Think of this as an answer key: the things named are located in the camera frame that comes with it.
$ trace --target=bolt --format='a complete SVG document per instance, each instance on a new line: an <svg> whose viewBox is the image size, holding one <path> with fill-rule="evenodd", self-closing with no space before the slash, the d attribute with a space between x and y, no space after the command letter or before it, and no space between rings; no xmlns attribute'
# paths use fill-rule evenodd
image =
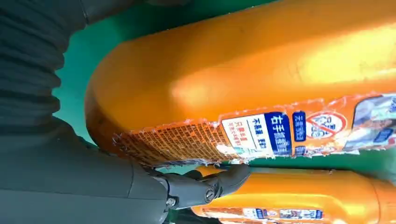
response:
<svg viewBox="0 0 396 224"><path fill-rule="evenodd" d="M166 201L166 205L168 205L169 207L173 207L176 205L176 199L175 198L168 198L168 200Z"/></svg>
<svg viewBox="0 0 396 224"><path fill-rule="evenodd" d="M213 188L208 188L206 190L206 194L205 194L205 201L207 203L209 203L209 202L213 201L213 199L214 199L214 190L213 190Z"/></svg>

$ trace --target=blue label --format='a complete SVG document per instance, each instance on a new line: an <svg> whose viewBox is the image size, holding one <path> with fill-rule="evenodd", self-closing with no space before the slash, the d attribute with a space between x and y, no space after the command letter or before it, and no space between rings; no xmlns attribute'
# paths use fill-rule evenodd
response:
<svg viewBox="0 0 396 224"><path fill-rule="evenodd" d="M316 219L322 219L323 218L323 212L321 210L316 210Z"/></svg>
<svg viewBox="0 0 396 224"><path fill-rule="evenodd" d="M389 112L396 113L396 98L392 98L392 102L389 107Z"/></svg>
<svg viewBox="0 0 396 224"><path fill-rule="evenodd" d="M382 131L380 131L377 135L377 137L374 139L374 142L383 142L388 140L388 138L392 135L393 129L392 128L384 128Z"/></svg>
<svg viewBox="0 0 396 224"><path fill-rule="evenodd" d="M269 140L275 155L291 155L289 117L281 112L264 114Z"/></svg>
<svg viewBox="0 0 396 224"><path fill-rule="evenodd" d="M306 151L305 146L297 146L294 148L294 156L304 156Z"/></svg>
<svg viewBox="0 0 396 224"><path fill-rule="evenodd" d="M293 113L293 130L294 141L307 140L307 124L305 122L305 112L299 111Z"/></svg>
<svg viewBox="0 0 396 224"><path fill-rule="evenodd" d="M257 217L259 219L264 219L264 214L263 214L263 211L261 209L256 209L256 212L257 212Z"/></svg>

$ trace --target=green table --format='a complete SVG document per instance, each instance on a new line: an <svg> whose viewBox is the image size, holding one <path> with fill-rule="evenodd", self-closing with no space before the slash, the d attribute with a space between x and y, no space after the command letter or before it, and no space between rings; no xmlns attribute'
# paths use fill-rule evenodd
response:
<svg viewBox="0 0 396 224"><path fill-rule="evenodd" d="M65 55L65 67L58 72L62 87L55 90L61 99L61 111L56 116L69 122L76 133L87 140L84 94L90 75L101 59L119 43L139 36L174 28L272 0L193 0L183 7L154 7L141 4L78 32L71 39ZM390 178L396 182L396 150L365 151L360 156L333 155L315 158L257 159L258 167L334 168Z"/></svg>

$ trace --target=orange bottle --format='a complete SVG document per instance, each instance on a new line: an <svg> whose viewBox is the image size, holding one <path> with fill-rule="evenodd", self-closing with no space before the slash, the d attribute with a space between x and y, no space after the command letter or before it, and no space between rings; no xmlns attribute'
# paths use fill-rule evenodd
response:
<svg viewBox="0 0 396 224"><path fill-rule="evenodd" d="M89 83L90 135L148 166L392 147L395 10L281 0L125 42Z"/></svg>
<svg viewBox="0 0 396 224"><path fill-rule="evenodd" d="M199 167L203 175L219 172ZM350 171L261 169L234 194L193 207L225 224L396 223L396 187Z"/></svg>

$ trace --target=warning icon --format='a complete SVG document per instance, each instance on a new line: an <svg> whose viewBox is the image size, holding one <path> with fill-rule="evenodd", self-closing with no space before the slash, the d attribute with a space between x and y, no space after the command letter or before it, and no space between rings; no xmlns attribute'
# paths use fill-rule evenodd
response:
<svg viewBox="0 0 396 224"><path fill-rule="evenodd" d="M325 139L344 130L347 119L336 112L321 111L308 116L306 124L308 138Z"/></svg>

